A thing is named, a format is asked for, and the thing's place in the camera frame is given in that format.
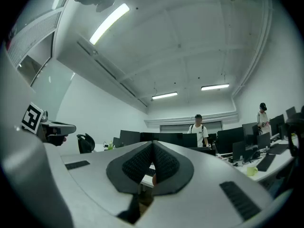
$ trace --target man wearing black cap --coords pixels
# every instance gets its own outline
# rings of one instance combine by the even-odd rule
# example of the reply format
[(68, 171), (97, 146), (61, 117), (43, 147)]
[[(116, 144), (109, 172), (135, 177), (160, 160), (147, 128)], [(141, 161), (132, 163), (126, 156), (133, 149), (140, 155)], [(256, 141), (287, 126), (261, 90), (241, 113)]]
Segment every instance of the man wearing black cap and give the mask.
[(208, 139), (207, 139), (208, 138), (207, 128), (201, 124), (202, 120), (203, 119), (201, 115), (197, 114), (195, 116), (195, 124), (190, 126), (188, 133), (196, 133), (198, 139), (198, 147), (203, 147), (203, 139), (205, 145), (207, 147), (210, 147), (208, 145)]
[(266, 114), (267, 107), (265, 103), (260, 104), (260, 110), (256, 114), (256, 123), (257, 126), (261, 129), (263, 133), (269, 132), (269, 121), (268, 116)]

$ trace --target ventilation grille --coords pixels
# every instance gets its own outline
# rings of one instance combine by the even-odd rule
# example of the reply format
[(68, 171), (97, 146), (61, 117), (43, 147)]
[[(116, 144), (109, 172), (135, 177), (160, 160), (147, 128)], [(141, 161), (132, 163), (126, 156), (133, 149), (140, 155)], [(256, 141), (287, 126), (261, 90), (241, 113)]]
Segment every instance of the ventilation grille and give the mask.
[(40, 39), (56, 29), (60, 13), (45, 18), (16, 38), (8, 49), (9, 57), (15, 66)]

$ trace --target person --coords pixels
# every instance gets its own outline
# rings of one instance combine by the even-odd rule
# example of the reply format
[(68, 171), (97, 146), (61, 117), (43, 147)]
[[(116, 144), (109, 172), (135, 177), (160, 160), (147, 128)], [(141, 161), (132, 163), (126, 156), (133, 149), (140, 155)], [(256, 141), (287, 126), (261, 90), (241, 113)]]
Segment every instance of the person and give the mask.
[(204, 139), (204, 142), (205, 142), (205, 145), (207, 147), (211, 147), (209, 144), (208, 144), (208, 132), (207, 132), (207, 128), (204, 127), (202, 123), (202, 117), (200, 114), (197, 114), (195, 116), (195, 124), (194, 125), (191, 125), (190, 128), (189, 128), (189, 131), (188, 133), (196, 133), (197, 135), (197, 139), (198, 139), (198, 147), (203, 147), (203, 139)]
[(257, 126), (259, 127), (259, 130), (261, 131), (262, 134), (268, 133), (270, 131), (269, 129), (269, 121), (268, 121), (268, 116), (266, 114), (267, 107), (265, 103), (260, 104), (260, 110), (256, 114), (256, 123)]

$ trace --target ceiling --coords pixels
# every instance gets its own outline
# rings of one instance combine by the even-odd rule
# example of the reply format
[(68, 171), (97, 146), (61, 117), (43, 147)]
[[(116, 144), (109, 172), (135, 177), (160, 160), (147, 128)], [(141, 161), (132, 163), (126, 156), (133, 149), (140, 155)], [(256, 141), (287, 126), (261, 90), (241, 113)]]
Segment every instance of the ceiling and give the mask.
[[(130, 11), (90, 44), (122, 3)], [(152, 96), (175, 91), (185, 102), (210, 95), (200, 90), (206, 85), (230, 83), (220, 93), (231, 95), (253, 59), (261, 26), (261, 0), (116, 0), (101, 13), (95, 6), (79, 6), (70, 31), (149, 105)]]

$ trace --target office chair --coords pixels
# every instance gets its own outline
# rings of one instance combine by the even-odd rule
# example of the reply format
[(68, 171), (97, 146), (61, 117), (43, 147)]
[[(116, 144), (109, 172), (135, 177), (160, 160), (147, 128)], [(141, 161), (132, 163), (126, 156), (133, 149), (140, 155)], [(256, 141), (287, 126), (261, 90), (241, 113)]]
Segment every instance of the office chair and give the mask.
[(79, 152), (81, 154), (91, 153), (94, 150), (95, 142), (94, 142), (93, 138), (90, 135), (88, 135), (87, 133), (85, 135), (78, 134), (77, 139), (78, 139)]

